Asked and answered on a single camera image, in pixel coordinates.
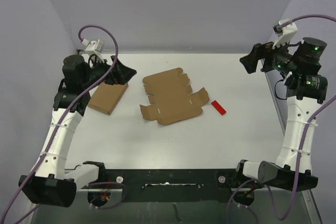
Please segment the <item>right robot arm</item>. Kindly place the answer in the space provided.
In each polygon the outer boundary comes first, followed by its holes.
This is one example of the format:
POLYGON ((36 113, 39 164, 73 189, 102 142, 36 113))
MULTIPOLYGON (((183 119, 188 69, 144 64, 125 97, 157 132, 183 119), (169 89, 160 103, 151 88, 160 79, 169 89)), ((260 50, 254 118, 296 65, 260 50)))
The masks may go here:
POLYGON ((263 60, 262 72, 276 70, 286 86, 287 124, 280 153, 274 163, 241 160, 233 174, 234 182, 244 187, 254 179, 260 184, 295 192, 315 188, 318 178, 312 175, 311 146, 317 126, 316 112, 326 99, 328 81, 318 72, 320 57, 327 43, 305 37, 296 43, 275 47, 273 42, 255 44, 240 58, 248 74, 256 72, 263 60))

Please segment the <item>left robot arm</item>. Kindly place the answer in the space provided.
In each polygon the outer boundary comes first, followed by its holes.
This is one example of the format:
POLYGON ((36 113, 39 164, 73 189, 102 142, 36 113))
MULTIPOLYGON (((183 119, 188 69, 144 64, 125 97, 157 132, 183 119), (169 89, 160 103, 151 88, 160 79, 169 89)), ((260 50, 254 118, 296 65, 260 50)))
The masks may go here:
POLYGON ((72 172, 65 164, 72 138, 90 100, 89 91, 101 83, 126 84, 137 73, 111 56, 112 64, 95 57, 93 64, 81 55, 64 59, 58 92, 54 98, 52 121, 36 165, 18 182, 25 196, 33 203, 69 207, 78 190, 91 184, 102 187, 107 181, 102 162, 86 161, 72 172))

